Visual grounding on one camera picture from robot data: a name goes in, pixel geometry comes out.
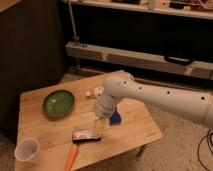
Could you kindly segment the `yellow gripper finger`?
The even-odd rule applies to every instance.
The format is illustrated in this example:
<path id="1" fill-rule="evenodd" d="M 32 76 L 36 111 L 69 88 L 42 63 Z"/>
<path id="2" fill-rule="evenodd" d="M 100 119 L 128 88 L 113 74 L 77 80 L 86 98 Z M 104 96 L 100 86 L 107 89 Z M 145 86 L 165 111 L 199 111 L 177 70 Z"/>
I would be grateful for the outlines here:
<path id="1" fill-rule="evenodd" d="M 102 132 L 105 128 L 106 120 L 105 119 L 97 119 L 95 121 L 95 129 L 97 132 Z"/>

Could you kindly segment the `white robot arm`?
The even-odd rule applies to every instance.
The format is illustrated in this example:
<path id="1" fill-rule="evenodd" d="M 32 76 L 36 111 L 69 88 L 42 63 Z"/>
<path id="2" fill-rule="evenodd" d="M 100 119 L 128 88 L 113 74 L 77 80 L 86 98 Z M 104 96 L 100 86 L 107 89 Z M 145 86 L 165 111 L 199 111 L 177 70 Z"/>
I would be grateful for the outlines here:
<path id="1" fill-rule="evenodd" d="M 130 98 L 167 110 L 179 117 L 213 129 L 213 94 L 141 84 L 127 72 L 112 74 L 103 81 L 94 112 L 110 118 L 123 98 Z"/>

